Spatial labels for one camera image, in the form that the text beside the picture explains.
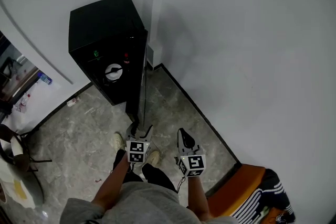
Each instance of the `gray tile floor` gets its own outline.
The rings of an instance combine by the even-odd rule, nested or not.
[[[181,174],[174,163],[176,138],[180,127],[198,135],[207,158],[201,175],[204,190],[213,187],[235,164],[203,118],[162,68],[148,74],[146,124],[154,125],[151,150],[161,152],[160,169],[178,185]],[[34,210],[8,200],[3,205],[10,219],[19,223],[59,223],[69,197],[92,200],[109,175],[115,158],[112,135],[123,136],[131,124],[125,104],[111,106],[95,87],[80,95],[72,107],[63,107],[32,137],[31,152],[36,159],[51,158],[52,163],[38,164],[36,173],[45,202]],[[141,167],[135,172],[140,174]],[[187,183],[179,192],[180,203],[187,205]]]

